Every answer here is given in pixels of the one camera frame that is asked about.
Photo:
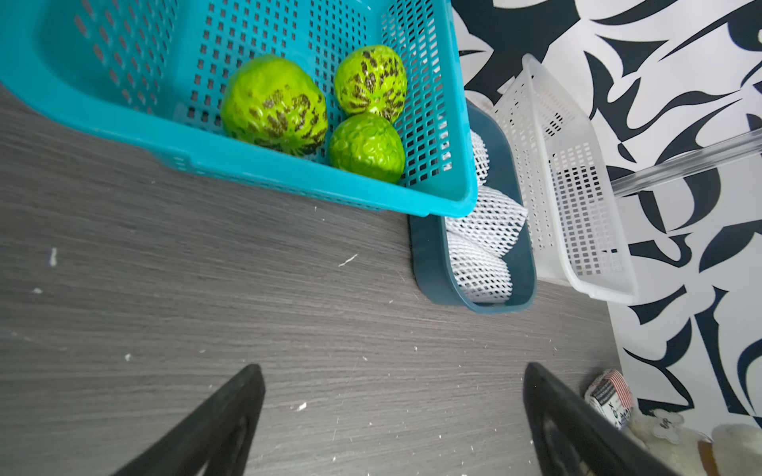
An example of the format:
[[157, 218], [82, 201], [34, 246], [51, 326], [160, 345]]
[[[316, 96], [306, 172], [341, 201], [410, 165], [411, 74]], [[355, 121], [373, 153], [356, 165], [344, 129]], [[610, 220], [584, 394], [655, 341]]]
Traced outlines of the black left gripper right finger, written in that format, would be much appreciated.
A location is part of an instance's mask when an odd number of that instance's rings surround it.
[[524, 373], [523, 403], [544, 475], [672, 475], [537, 362]]

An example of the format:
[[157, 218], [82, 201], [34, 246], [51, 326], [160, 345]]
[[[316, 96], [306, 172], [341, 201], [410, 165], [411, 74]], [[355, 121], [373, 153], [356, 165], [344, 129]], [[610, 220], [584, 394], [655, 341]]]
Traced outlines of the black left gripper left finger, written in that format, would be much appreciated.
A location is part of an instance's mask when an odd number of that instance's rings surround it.
[[242, 368], [118, 475], [242, 475], [266, 393], [261, 367]]

